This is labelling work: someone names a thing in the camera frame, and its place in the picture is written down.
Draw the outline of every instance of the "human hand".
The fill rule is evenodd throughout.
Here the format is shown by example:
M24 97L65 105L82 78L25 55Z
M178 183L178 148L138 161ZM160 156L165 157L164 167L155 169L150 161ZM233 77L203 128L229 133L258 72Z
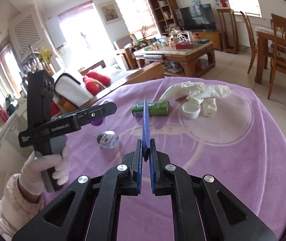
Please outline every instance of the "human hand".
M53 154L36 157L35 152L33 152L25 162L18 178L19 186L23 187L23 189L20 188L22 195L25 192L24 190L35 196L39 196L46 191L41 172L51 167L55 168L53 179L57 180L57 184L63 185L66 183L70 173L69 155L70 148L68 146L63 149L62 155Z

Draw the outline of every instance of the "marble tabletop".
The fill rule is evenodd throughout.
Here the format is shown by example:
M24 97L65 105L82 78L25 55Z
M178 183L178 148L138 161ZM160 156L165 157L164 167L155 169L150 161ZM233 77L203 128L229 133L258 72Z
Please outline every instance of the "marble tabletop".
M256 28L256 32L258 33L265 33L265 34L270 34L272 36L274 36L274 30L269 28L269 27L257 27ZM277 37L282 38L283 34L281 32L277 32Z
M191 55L209 45L213 44L213 42L208 42L206 44L194 45L192 49L183 49L177 50L175 47L169 46L160 46L157 50L145 51L144 49L138 50L134 52L134 55L142 55L142 54L170 54L170 55L183 55L188 56Z

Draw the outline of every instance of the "blue card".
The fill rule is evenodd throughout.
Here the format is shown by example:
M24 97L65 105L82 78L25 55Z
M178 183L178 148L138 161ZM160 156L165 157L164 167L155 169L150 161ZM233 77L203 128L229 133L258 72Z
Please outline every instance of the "blue card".
M148 106L146 99L144 100L144 108L143 108L143 155L150 148L150 116L148 113Z

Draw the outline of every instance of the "white cup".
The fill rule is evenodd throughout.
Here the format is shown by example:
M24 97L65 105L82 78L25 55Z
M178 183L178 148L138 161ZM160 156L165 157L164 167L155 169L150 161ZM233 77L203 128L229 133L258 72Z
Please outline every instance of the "white cup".
M183 116L187 119L195 119L200 115L200 105L188 101L182 105Z

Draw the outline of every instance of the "purple tablecloth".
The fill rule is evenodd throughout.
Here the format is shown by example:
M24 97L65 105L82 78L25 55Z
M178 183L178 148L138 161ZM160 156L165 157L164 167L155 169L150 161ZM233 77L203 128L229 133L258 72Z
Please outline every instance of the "purple tablecloth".
M218 111L187 120L181 105L170 101L169 116L150 117L151 137L158 151L189 174L212 174L253 211L280 239L286 226L286 140L251 89L195 78L165 78L120 87L108 98L118 109L100 127L84 126L68 135L71 147L69 183L80 175L96 177L118 165L135 150L142 137L142 118L131 114L135 103L158 101L171 85L185 81L228 85L232 94L217 100ZM114 130L120 137L115 149L100 148L96 137ZM170 197L155 197L148 163L143 164L142 194L122 197L118 240L174 240ZM46 203L59 192L45 194Z

